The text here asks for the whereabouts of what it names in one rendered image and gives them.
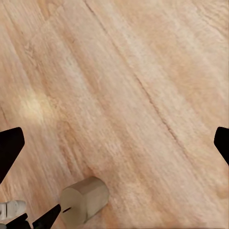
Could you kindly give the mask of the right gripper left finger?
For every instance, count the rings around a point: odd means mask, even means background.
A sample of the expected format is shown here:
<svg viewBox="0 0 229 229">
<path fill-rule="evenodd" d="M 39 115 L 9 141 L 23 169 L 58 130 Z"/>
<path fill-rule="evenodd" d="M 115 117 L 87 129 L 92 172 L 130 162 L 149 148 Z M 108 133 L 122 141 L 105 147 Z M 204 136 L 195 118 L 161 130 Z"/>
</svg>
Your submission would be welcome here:
<svg viewBox="0 0 229 229">
<path fill-rule="evenodd" d="M 25 145 L 21 127 L 0 132 L 0 184 Z"/>
</svg>

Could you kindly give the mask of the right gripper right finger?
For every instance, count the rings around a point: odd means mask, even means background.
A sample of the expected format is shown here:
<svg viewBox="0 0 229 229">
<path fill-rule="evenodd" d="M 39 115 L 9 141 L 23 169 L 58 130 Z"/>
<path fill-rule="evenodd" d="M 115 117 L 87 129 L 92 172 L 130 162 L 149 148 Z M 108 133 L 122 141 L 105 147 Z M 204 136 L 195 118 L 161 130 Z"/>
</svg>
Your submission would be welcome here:
<svg viewBox="0 0 229 229">
<path fill-rule="evenodd" d="M 229 165 L 229 128 L 217 128 L 214 145 Z"/>
</svg>

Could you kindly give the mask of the pillar candle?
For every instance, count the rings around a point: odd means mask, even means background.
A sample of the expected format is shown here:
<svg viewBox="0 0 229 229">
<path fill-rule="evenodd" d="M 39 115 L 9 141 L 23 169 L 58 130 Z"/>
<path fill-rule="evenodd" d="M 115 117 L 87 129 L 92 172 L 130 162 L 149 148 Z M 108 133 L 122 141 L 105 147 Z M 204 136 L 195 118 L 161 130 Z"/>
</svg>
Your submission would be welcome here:
<svg viewBox="0 0 229 229">
<path fill-rule="evenodd" d="M 108 200 L 105 183 L 89 177 L 62 190 L 57 201 L 61 205 L 60 218 L 70 227 L 79 227 L 103 210 Z"/>
</svg>

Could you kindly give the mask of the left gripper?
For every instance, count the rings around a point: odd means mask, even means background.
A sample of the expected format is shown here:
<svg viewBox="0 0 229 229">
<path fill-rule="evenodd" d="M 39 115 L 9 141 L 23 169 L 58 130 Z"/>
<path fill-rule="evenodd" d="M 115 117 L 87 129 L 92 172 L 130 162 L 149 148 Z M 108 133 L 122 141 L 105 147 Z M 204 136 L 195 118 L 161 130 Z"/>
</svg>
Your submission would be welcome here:
<svg viewBox="0 0 229 229">
<path fill-rule="evenodd" d="M 61 212 L 61 205 L 58 204 L 43 216 L 32 223 L 33 229 L 50 229 Z M 7 229 L 31 229 L 27 213 L 21 214 L 18 218 L 7 224 Z"/>
</svg>

